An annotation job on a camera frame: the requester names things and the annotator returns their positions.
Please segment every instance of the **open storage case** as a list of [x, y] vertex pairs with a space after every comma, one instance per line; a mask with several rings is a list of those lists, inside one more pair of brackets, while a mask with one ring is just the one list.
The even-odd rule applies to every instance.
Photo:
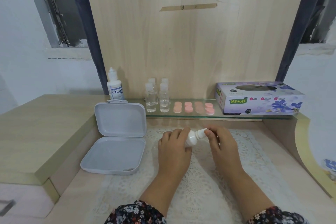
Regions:
[[126, 100], [109, 100], [94, 108], [99, 132], [104, 135], [95, 142], [81, 162], [90, 173], [131, 175], [140, 165], [147, 131], [145, 108]]

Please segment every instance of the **forearm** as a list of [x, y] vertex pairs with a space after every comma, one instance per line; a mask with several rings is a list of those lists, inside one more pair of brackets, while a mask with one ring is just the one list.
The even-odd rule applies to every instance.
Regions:
[[180, 181], [158, 174], [139, 200], [156, 208], [167, 216], [168, 208]]
[[229, 178], [228, 184], [246, 221], [262, 210], [274, 206], [272, 201], [245, 172], [242, 175]]

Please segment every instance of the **pink round disc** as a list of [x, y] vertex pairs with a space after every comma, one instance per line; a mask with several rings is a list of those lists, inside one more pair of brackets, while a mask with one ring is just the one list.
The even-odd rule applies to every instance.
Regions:
[[214, 115], [215, 114], [215, 109], [213, 109], [212, 107], [207, 107], [207, 108], [205, 108], [205, 112], [208, 115]]
[[202, 106], [196, 106], [195, 110], [197, 113], [204, 113], [204, 108]]
[[213, 104], [212, 103], [205, 103], [205, 107], [213, 107]]
[[184, 108], [184, 111], [185, 111], [185, 112], [193, 112], [193, 108], [192, 108], [191, 106], [186, 106], [186, 107]]
[[174, 106], [173, 111], [174, 111], [174, 113], [180, 113], [180, 112], [182, 112], [182, 106]]

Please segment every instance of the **bottle cap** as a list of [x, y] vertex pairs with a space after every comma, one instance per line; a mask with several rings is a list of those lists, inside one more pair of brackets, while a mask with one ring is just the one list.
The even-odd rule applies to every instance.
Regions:
[[155, 85], [155, 78], [149, 78], [148, 82], [151, 82], [153, 84], [153, 86]]
[[162, 82], [162, 83], [160, 84], [160, 90], [168, 90], [168, 84]]
[[146, 91], [152, 91], [153, 90], [153, 84], [151, 82], [146, 83]]
[[108, 72], [108, 78], [111, 82], [118, 80], [117, 71], [110, 67], [110, 70]]
[[166, 84], [168, 85], [169, 80], [168, 80], [168, 78], [162, 78], [162, 79], [161, 79], [161, 82], [164, 82], [164, 83], [166, 83]]
[[204, 131], [206, 131], [207, 130], [207, 128], [204, 128], [204, 129], [201, 129], [201, 130], [197, 130], [196, 131], [196, 135], [197, 135], [197, 139], [198, 140], [200, 140], [201, 138], [204, 138], [204, 137], [207, 137], [206, 135], [205, 135], [205, 133], [204, 133]]

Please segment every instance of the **white lace doily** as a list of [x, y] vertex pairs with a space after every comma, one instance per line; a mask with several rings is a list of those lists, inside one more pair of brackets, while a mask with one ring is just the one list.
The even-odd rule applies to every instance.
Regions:
[[[131, 204], [147, 188], [158, 170], [158, 140], [174, 128], [149, 129], [139, 170], [129, 176], [106, 175], [97, 200], [87, 214], [87, 223], [103, 224], [119, 205]], [[284, 211], [297, 212], [313, 222], [294, 192], [247, 130], [230, 130], [238, 143], [244, 170], [264, 193]], [[209, 142], [199, 141], [191, 164], [171, 202], [167, 222], [173, 224], [243, 223], [238, 205], [212, 159]]]

